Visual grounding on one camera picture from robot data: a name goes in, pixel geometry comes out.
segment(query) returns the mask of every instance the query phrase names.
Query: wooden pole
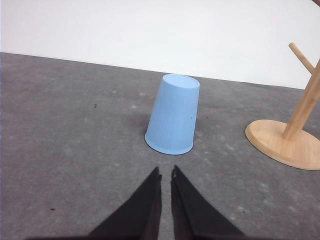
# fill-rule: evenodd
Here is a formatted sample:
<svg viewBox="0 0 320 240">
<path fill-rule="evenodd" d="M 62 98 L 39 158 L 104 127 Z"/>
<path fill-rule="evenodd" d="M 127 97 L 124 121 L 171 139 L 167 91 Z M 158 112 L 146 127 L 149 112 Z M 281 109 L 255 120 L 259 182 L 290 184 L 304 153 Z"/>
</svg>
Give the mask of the wooden pole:
<svg viewBox="0 0 320 240">
<path fill-rule="evenodd" d="M 302 94 L 302 97 L 298 105 L 296 106 L 291 116 L 289 123 L 287 124 L 282 134 L 282 137 L 286 140 L 289 140 L 289 141 L 296 140 L 297 136 L 299 135 L 299 132 L 302 130 L 303 126 L 305 125 L 310 113 L 312 112 L 312 109 L 314 108 L 320 96 L 320 59 L 315 69 L 311 70 L 311 72 L 312 72 L 311 78 Z"/>
</svg>

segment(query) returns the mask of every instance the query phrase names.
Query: blue plastic cup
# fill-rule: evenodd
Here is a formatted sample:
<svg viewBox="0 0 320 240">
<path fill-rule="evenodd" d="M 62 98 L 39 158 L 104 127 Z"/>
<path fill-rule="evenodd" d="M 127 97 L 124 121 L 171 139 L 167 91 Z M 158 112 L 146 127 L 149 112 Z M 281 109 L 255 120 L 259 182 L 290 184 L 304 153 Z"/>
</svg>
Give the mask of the blue plastic cup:
<svg viewBox="0 0 320 240">
<path fill-rule="evenodd" d="M 144 139 L 154 150 L 185 154 L 194 145 L 200 83 L 192 77 L 167 74 L 153 105 Z"/>
</svg>

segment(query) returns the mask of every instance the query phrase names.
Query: wooden peg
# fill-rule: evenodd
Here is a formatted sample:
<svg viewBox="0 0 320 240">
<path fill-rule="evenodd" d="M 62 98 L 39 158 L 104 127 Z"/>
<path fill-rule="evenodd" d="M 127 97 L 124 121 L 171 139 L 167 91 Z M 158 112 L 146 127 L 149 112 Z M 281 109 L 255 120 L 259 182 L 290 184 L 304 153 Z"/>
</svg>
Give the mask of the wooden peg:
<svg viewBox="0 0 320 240">
<path fill-rule="evenodd" d="M 248 140 L 269 157 L 292 167 L 320 170 L 320 141 L 302 128 L 320 97 L 320 59 L 315 67 L 294 43 L 289 47 L 311 73 L 311 78 L 288 124 L 261 119 L 245 129 Z"/>
<path fill-rule="evenodd" d="M 297 56 L 297 58 L 300 60 L 300 62 L 305 66 L 306 69 L 312 74 L 315 70 L 315 67 L 309 62 L 309 60 L 303 55 L 303 53 L 297 48 L 297 46 L 291 42 L 289 44 L 289 48 L 292 50 L 292 52 Z"/>
</svg>

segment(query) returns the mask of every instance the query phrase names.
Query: gray carpet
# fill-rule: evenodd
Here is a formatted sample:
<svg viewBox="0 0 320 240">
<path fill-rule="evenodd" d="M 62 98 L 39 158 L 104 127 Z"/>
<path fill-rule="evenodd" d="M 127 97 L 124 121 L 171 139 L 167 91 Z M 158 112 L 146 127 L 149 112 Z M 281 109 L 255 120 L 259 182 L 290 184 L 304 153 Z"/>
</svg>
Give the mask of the gray carpet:
<svg viewBox="0 0 320 240">
<path fill-rule="evenodd" d="M 1 53 L 3 240 L 86 235 L 156 166 L 162 173 L 159 240 L 174 239 L 174 165 L 247 235 L 320 238 L 320 171 L 272 160 L 244 133 L 257 119 L 288 122 L 302 91 L 196 77 L 194 147 L 173 156 L 144 140 L 163 75 Z M 318 138 L 319 120 L 317 104 L 304 129 Z"/>
</svg>

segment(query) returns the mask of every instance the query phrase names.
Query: round wooden base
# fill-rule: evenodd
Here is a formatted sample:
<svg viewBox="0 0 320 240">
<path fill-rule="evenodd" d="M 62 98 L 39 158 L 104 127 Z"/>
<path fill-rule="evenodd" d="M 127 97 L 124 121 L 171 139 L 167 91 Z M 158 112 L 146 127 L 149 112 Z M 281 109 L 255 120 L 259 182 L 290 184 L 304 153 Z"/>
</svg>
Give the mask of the round wooden base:
<svg viewBox="0 0 320 240">
<path fill-rule="evenodd" d="M 320 170 L 320 141 L 301 130 L 295 141 L 282 137 L 287 124 L 261 119 L 245 129 L 248 140 L 261 152 L 283 164 L 305 170 Z"/>
</svg>

